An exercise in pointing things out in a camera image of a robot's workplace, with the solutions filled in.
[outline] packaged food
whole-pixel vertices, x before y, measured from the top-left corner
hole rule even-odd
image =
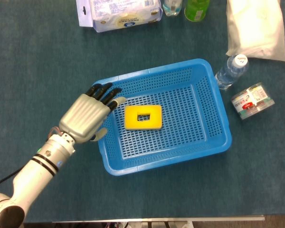
[[[261,112],[275,103],[261,82],[234,95],[231,98],[231,102],[242,120]]]
[[[97,32],[161,20],[160,0],[76,0],[79,26]]]

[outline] bottle cap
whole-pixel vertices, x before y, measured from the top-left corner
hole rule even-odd
[[[242,68],[242,67],[246,66],[247,63],[248,63],[248,59],[243,54],[238,54],[232,60],[232,65],[234,65],[236,68]]]

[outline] black fingertip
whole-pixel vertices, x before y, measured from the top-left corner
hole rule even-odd
[[[96,138],[96,135],[93,135],[92,138],[90,138],[90,141],[93,141]]]
[[[113,111],[117,107],[118,103],[116,101],[112,101],[107,106],[110,108],[111,111]]]
[[[99,83],[92,85],[92,87],[89,88],[89,90],[85,94],[88,96],[92,96],[96,92],[96,90],[99,89],[101,86],[102,85]]]
[[[103,104],[109,103],[115,96],[116,94],[120,93],[122,91],[121,88],[115,88],[111,92],[109,92],[102,100],[101,102]]]
[[[93,97],[99,100],[112,85],[111,82],[104,84]]]

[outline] white bag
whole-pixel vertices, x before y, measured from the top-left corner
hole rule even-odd
[[[285,33],[278,0],[227,0],[228,52],[285,61]]]

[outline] white package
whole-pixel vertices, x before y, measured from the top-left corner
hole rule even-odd
[[[227,0],[228,52],[285,61],[285,33],[278,0]]]
[[[79,26],[97,32],[161,20],[160,0],[76,0]]]

